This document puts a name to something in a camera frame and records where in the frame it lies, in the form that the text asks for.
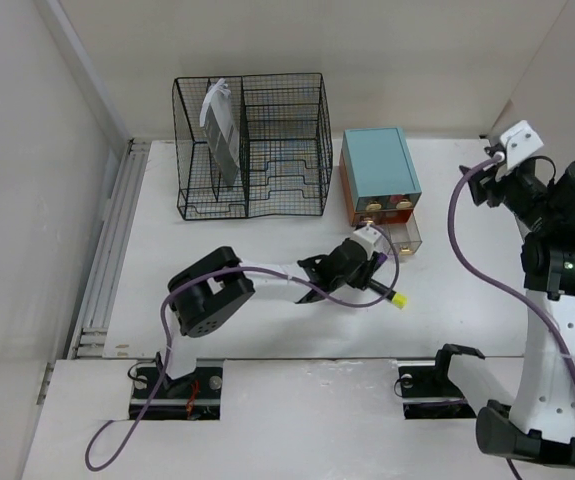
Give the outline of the grey paper swatch booklet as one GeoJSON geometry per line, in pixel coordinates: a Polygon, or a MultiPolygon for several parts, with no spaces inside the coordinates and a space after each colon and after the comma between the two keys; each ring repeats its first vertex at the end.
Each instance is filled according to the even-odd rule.
{"type": "Polygon", "coordinates": [[[224,183],[233,186],[240,169],[240,132],[234,120],[232,93],[225,78],[208,88],[199,125],[224,183]]]}

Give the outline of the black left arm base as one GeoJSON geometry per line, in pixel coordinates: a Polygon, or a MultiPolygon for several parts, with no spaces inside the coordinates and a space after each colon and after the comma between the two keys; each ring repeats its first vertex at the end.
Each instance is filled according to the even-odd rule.
{"type": "MultiPolygon", "coordinates": [[[[135,420],[158,377],[162,359],[138,361],[132,365],[127,378],[132,382],[128,415],[135,420]]],[[[217,421],[221,413],[224,362],[198,360],[196,368],[177,379],[166,376],[143,415],[144,420],[217,421]]]]}

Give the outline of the teal orange drawer box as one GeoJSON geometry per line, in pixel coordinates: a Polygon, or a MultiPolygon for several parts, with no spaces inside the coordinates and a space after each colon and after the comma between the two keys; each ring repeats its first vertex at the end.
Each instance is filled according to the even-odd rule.
{"type": "MultiPolygon", "coordinates": [[[[343,134],[339,175],[349,223],[353,225],[361,197],[421,193],[421,184],[400,127],[349,129],[343,134]]],[[[381,223],[405,223],[413,210],[381,211],[381,223]]]]}

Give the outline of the aluminium rail left side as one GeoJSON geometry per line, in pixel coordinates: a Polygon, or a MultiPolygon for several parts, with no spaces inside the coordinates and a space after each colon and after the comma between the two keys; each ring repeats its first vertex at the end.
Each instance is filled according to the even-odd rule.
{"type": "Polygon", "coordinates": [[[102,210],[100,237],[65,343],[66,360],[103,355],[150,148],[150,142],[137,139],[126,146],[111,196],[102,210]]]}

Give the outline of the purple cap black highlighter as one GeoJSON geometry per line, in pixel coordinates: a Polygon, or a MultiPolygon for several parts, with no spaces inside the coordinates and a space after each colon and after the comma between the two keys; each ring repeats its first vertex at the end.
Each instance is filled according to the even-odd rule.
{"type": "Polygon", "coordinates": [[[380,269],[388,261],[388,256],[385,253],[378,252],[376,255],[375,270],[380,269]]]}

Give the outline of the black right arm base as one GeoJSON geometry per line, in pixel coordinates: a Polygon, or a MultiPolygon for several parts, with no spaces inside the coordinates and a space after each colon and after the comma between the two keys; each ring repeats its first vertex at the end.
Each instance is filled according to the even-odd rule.
{"type": "Polygon", "coordinates": [[[394,393],[403,400],[406,420],[476,418],[462,391],[448,378],[453,356],[485,359],[485,355],[476,348],[444,344],[437,351],[432,366],[414,364],[398,368],[394,393]]]}

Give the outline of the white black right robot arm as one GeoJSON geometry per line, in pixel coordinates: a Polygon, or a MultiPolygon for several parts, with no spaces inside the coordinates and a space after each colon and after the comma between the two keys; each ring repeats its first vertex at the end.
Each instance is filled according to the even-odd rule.
{"type": "Polygon", "coordinates": [[[482,453],[509,466],[575,469],[575,161],[549,184],[532,160],[509,173],[501,162],[463,167],[457,189],[469,190],[475,204],[506,207],[527,229],[524,287],[511,291],[528,311],[519,388],[508,394],[479,350],[455,344],[439,350],[430,381],[441,393],[462,392],[482,453]]]}

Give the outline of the yellow cap black highlighter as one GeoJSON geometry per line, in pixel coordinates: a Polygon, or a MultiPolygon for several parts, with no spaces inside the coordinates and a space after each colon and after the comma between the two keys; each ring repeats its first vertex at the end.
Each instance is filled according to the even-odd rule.
{"type": "Polygon", "coordinates": [[[376,280],[370,280],[368,288],[373,292],[384,296],[391,304],[393,304],[398,309],[404,309],[407,305],[407,297],[396,290],[393,290],[390,286],[386,286],[376,280]]]}

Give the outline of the clear plastic drawer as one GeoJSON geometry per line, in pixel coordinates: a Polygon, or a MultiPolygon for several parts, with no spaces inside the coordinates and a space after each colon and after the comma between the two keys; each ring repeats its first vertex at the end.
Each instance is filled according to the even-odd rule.
{"type": "Polygon", "coordinates": [[[393,257],[409,257],[416,254],[422,245],[422,238],[414,214],[405,223],[390,224],[385,229],[385,253],[393,257]]]}
{"type": "Polygon", "coordinates": [[[381,212],[363,212],[363,213],[356,213],[354,215],[354,223],[355,227],[364,226],[367,224],[376,224],[379,225],[381,223],[381,212]]]}
{"type": "Polygon", "coordinates": [[[381,211],[388,206],[390,197],[385,196],[373,196],[373,197],[361,197],[358,200],[356,211],[357,212],[372,212],[381,211]]]}
{"type": "Polygon", "coordinates": [[[388,200],[388,207],[395,210],[413,210],[420,197],[421,193],[391,195],[388,200]]]}

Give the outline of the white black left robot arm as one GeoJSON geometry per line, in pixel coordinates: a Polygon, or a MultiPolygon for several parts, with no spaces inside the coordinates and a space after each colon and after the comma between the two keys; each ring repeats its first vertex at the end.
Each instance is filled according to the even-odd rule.
{"type": "Polygon", "coordinates": [[[242,260],[219,247],[168,283],[168,309],[179,331],[167,336],[156,384],[168,396],[184,394],[200,357],[324,358],[343,350],[346,328],[334,326],[356,301],[339,289],[372,290],[379,301],[392,296],[374,282],[387,257],[379,234],[354,232],[327,254],[283,265],[242,260]]]}

